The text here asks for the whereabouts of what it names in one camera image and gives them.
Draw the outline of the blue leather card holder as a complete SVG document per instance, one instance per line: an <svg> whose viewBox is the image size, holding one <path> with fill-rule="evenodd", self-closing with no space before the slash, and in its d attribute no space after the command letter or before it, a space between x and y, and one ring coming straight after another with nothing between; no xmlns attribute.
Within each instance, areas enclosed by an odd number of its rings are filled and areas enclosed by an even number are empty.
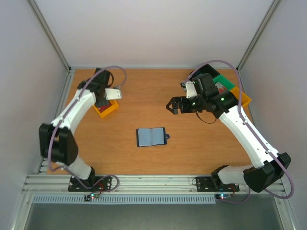
<svg viewBox="0 0 307 230"><path fill-rule="evenodd" d="M137 147L166 145L169 138L164 127L136 129Z"/></svg>

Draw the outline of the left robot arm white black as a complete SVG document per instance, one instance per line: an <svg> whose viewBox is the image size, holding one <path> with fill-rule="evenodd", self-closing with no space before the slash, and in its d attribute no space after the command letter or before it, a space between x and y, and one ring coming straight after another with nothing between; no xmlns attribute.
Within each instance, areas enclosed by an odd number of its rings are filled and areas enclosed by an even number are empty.
<svg viewBox="0 0 307 230"><path fill-rule="evenodd" d="M87 111L106 101L106 89L113 79L110 71L97 68L91 78L79 83L60 115L49 124L42 123L38 130L40 154L47 159L49 171L65 170L86 191L93 190L98 182L93 167L79 156L74 133Z"/></svg>

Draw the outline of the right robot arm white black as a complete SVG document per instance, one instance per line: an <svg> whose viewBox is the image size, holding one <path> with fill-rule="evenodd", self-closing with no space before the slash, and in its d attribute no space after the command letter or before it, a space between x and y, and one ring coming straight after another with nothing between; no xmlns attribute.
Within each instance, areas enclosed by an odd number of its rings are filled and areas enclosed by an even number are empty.
<svg viewBox="0 0 307 230"><path fill-rule="evenodd" d="M236 137L248 154L251 165L223 165L211 173L212 186L222 190L228 184L246 184L260 193L281 179L291 158L272 147L251 123L232 92L219 92L209 73L198 75L185 84L186 96L170 99L168 111L178 113L212 113Z"/></svg>

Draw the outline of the white red card stack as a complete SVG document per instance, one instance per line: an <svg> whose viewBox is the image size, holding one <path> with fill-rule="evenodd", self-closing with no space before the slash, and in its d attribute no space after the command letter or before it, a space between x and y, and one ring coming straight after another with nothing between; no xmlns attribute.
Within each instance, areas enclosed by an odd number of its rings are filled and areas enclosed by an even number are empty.
<svg viewBox="0 0 307 230"><path fill-rule="evenodd" d="M222 85L221 83L219 83L219 82L217 82L217 83L215 84L215 86L218 88L219 93L222 93L222 92L224 92L224 91L227 91L227 88L226 88L224 85Z"/></svg>

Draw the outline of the yellow bin on left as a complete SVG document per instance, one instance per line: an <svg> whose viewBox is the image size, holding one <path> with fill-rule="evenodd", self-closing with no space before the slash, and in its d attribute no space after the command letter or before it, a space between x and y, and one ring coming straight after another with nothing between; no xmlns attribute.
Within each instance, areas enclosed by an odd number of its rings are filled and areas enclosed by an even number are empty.
<svg viewBox="0 0 307 230"><path fill-rule="evenodd" d="M97 109L97 107L94 105L93 108L95 109L95 111L98 113L98 115L101 118L106 117L107 115L109 115L110 113L112 113L113 111L117 110L119 108L118 102L116 100L110 100L110 104L112 104L112 106L110 108L108 108L107 110L105 110L104 112L100 113Z"/></svg>

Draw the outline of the yellow bin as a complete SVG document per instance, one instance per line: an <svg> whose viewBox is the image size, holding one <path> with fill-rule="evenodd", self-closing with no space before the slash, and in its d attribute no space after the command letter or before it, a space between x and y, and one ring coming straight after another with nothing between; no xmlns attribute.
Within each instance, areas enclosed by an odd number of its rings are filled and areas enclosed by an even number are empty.
<svg viewBox="0 0 307 230"><path fill-rule="evenodd" d="M110 113L112 113L113 111L117 110L119 108L118 102L116 100L110 100L110 104L112 104L112 106L110 108L108 108L107 110L105 110L104 112L100 113L97 109L97 107L94 105L93 108L95 109L95 111L98 113L98 115L101 118L106 117L107 115L109 115Z"/></svg>
<svg viewBox="0 0 307 230"><path fill-rule="evenodd" d="M241 106L243 108L248 107L252 99L247 96L244 92L240 92L238 87L234 87L230 90L230 92L239 100L239 97L241 96Z"/></svg>

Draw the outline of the green bin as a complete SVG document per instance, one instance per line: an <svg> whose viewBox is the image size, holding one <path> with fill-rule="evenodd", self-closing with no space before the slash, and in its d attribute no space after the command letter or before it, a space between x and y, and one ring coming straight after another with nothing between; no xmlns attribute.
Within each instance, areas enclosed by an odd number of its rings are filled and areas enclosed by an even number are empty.
<svg viewBox="0 0 307 230"><path fill-rule="evenodd" d="M215 84L220 83L228 90L232 90L235 87L235 85L222 74L219 74L218 76L213 78L213 82Z"/></svg>

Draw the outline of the black bin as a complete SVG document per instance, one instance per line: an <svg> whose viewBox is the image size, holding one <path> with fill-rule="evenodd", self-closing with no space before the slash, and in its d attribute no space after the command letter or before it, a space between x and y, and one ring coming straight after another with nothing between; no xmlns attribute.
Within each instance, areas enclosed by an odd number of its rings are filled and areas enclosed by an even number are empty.
<svg viewBox="0 0 307 230"><path fill-rule="evenodd" d="M215 78L220 75L220 73L216 69L214 69L210 64L206 64L192 71L189 74L189 77L192 78L206 73L210 74L212 78Z"/></svg>

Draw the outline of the yellow bin on right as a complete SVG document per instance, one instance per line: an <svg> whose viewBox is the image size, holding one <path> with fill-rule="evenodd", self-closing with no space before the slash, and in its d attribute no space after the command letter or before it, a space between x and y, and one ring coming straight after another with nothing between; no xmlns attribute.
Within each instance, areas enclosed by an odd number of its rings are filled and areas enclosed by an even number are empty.
<svg viewBox="0 0 307 230"><path fill-rule="evenodd" d="M252 99L247 96L244 92L240 92L238 87L234 87L230 90L230 92L239 100L239 97L241 96L241 106L243 108L248 107Z"/></svg>

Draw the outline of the right controller board green LED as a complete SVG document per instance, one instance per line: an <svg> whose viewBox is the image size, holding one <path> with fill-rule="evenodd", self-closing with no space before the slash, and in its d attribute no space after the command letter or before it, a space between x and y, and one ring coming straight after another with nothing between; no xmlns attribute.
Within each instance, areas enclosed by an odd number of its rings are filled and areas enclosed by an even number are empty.
<svg viewBox="0 0 307 230"><path fill-rule="evenodd" d="M218 200L226 200L232 198L233 196L234 196L233 194L221 193L221 194L216 194L215 198Z"/></svg>

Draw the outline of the controller board green led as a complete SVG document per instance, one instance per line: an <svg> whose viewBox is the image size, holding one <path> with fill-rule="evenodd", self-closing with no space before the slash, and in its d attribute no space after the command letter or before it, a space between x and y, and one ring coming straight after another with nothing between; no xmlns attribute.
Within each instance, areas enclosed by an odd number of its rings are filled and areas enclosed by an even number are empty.
<svg viewBox="0 0 307 230"><path fill-rule="evenodd" d="M85 202L90 202L90 201L92 201L92 200L98 199L99 197L100 197L99 194L93 194L93 193L91 193L91 194L89 194L89 195L85 195L85 196L84 196L84 201L85 201Z"/></svg>
<svg viewBox="0 0 307 230"><path fill-rule="evenodd" d="M234 196L233 194L221 193L221 194L216 194L215 198L218 200L226 200L232 198L233 196Z"/></svg>

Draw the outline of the left controller board green LED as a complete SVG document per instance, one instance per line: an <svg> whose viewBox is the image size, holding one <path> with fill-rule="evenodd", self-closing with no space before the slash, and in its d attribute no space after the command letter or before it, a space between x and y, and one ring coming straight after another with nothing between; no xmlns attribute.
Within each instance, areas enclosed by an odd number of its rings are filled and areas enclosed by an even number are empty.
<svg viewBox="0 0 307 230"><path fill-rule="evenodd" d="M85 195L85 196L84 196L84 201L85 201L85 202L90 202L90 201L92 201L92 200L98 199L99 197L100 197L99 194L93 194L93 193L91 193L91 194L89 194L89 195Z"/></svg>

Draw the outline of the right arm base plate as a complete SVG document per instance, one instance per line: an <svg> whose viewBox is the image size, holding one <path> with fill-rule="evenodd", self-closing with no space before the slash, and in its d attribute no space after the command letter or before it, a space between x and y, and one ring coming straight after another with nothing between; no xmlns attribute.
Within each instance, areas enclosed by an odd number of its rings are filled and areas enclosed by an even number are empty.
<svg viewBox="0 0 307 230"><path fill-rule="evenodd" d="M223 184L219 187L212 182L211 176L198 176L192 180L192 184L196 186L197 192L239 192L240 188L235 184Z"/></svg>

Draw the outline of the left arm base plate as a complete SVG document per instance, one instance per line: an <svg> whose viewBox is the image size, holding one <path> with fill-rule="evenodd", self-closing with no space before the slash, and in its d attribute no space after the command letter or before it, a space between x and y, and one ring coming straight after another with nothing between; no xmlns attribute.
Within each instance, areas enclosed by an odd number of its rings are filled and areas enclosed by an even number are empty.
<svg viewBox="0 0 307 230"><path fill-rule="evenodd" d="M71 177L68 185L69 192L98 192L111 189L111 176L90 176L87 180Z"/></svg>

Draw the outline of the aluminium rail front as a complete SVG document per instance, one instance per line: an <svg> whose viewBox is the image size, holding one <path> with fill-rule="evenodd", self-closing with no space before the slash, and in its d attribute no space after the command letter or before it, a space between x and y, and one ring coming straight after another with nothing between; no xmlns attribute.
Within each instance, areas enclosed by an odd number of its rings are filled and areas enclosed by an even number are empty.
<svg viewBox="0 0 307 230"><path fill-rule="evenodd" d="M119 175L113 194L196 194L195 175ZM67 194L69 175L30 174L22 191L43 194Z"/></svg>

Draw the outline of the aluminium frame post left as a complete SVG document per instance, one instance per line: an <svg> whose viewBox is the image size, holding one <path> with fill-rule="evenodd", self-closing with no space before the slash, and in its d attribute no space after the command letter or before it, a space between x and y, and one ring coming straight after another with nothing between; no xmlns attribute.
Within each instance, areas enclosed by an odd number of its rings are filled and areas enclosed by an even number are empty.
<svg viewBox="0 0 307 230"><path fill-rule="evenodd" d="M43 31L45 32L45 34L47 35L49 41L51 42L53 48L55 49L58 57L60 58L65 70L69 73L71 70L71 67L69 66L60 46L58 45L47 21L45 20L37 2L35 0L27 0L30 8L33 10L34 15L36 16L36 18L38 19Z"/></svg>

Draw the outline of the aluminium frame post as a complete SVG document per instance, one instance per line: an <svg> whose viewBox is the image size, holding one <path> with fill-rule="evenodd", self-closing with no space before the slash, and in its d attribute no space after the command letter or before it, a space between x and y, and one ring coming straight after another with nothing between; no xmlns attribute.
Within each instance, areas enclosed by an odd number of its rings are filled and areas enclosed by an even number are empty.
<svg viewBox="0 0 307 230"><path fill-rule="evenodd" d="M45 20L37 2L35 0L27 0L30 8L33 10L34 15L36 16L36 18L38 19L43 31L45 32L45 34L47 35L49 41L51 42L53 48L55 49L58 57L60 58L65 70L69 73L71 70L71 67L69 66L60 46L58 45L47 21Z"/></svg>
<svg viewBox="0 0 307 230"><path fill-rule="evenodd" d="M280 3L282 1L281 0L273 0L271 2L271 4L269 5L264 17L262 18L258 28L256 29L255 34L253 35L242 59L240 60L238 66L237 66L237 71L241 71L244 64L246 63L246 61L248 60L248 58L250 57L252 51L254 50L256 44L258 43L258 41L260 40L262 34L264 33L266 27L268 26L268 24L270 23L273 15L275 14L275 12L277 11Z"/></svg>

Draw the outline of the aluminium frame post right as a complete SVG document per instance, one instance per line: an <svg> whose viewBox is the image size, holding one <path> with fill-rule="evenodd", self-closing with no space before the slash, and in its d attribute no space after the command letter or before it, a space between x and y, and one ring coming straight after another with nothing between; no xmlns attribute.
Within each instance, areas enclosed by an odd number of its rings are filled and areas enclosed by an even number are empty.
<svg viewBox="0 0 307 230"><path fill-rule="evenodd" d="M260 40L262 34L264 33L266 27L268 26L268 24L270 23L273 15L275 14L275 12L277 11L280 3L282 1L281 0L273 0L271 2L271 4L269 5L264 17L262 18L258 28L256 29L255 34L253 35L242 59L240 60L238 66L237 66L237 71L241 71L244 64L246 63L246 61L248 60L248 58L250 57L252 51L254 50L256 44L258 43L258 41Z"/></svg>

